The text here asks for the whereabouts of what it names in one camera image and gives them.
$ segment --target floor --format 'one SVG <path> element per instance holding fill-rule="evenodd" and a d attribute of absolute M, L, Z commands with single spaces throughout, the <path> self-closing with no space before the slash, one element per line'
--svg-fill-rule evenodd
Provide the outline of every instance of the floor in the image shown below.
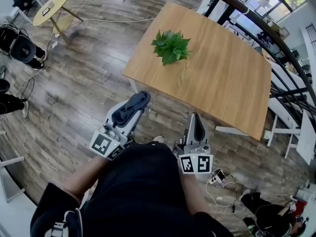
<path fill-rule="evenodd" d="M 68 0 L 65 6 L 76 11 L 84 1 Z M 158 14 L 166 1 L 89 0 L 78 15 L 116 21 L 150 19 Z M 197 8 L 202 2 L 170 1 L 188 8 Z M 33 9 L 29 16 L 33 18 L 36 11 Z M 28 118 L 23 119 L 21 112 L 14 112 L 0 123 L 0 130 L 7 132 L 7 135 L 0 136 L 0 157 L 3 160 L 25 157 L 22 164 L 10 171 L 34 201 L 39 201 L 48 181 L 62 182 L 94 156 L 87 148 L 92 134 L 100 127 L 109 108 L 133 95 L 130 83 L 121 73 L 150 23 L 85 21 L 72 25 L 65 32 L 71 40 L 70 46 L 66 47 L 60 39 L 58 45 L 50 50 L 45 69 L 35 77 Z M 18 18 L 15 24 L 24 28 L 43 48 L 52 38 L 52 24 L 49 22 L 32 27 Z M 11 93 L 35 74 L 31 68 L 3 55 L 0 60 L 8 68 L 6 79 L 11 83 Z M 148 90 L 152 99 L 136 128 L 136 141 L 145 143 L 163 135 L 167 144 L 172 146 L 173 141 L 181 137 L 192 108 L 138 86 Z M 26 96 L 30 93 L 29 88 L 25 91 Z M 268 148 L 263 139 L 259 142 L 249 137 L 215 132 L 214 122 L 210 117 L 205 118 L 210 129 L 213 169 L 223 168 L 225 174 L 233 174 L 239 183 L 257 188 L 264 196 L 292 194 L 312 177 L 312 172 L 295 151 L 290 151 L 289 157 L 284 159 L 288 136 L 276 136 Z M 266 128 L 272 127 L 273 118 L 268 112 Z M 207 178 L 199 177 L 204 192 Z M 236 184 L 228 184 L 224 189 L 217 185 L 207 188 L 218 204 L 226 205 L 235 201 L 235 190 L 238 189 Z M 244 223 L 231 213 L 230 207 L 213 206 L 212 198 L 206 193 L 205 197 L 214 218 L 234 235 L 249 236 Z M 267 200 L 281 203 L 287 198 L 270 197 Z M 244 217 L 249 211 L 237 206 L 235 214 Z"/>

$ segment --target green plant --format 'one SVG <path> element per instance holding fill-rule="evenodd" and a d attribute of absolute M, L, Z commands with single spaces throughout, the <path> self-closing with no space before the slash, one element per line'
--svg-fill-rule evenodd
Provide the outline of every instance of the green plant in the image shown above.
<path fill-rule="evenodd" d="M 154 53 L 157 57 L 162 57 L 162 64 L 165 66 L 189 57 L 189 41 L 190 39 L 183 38 L 181 32 L 175 34 L 169 30 L 161 35 L 159 30 L 152 45 L 155 46 Z"/>

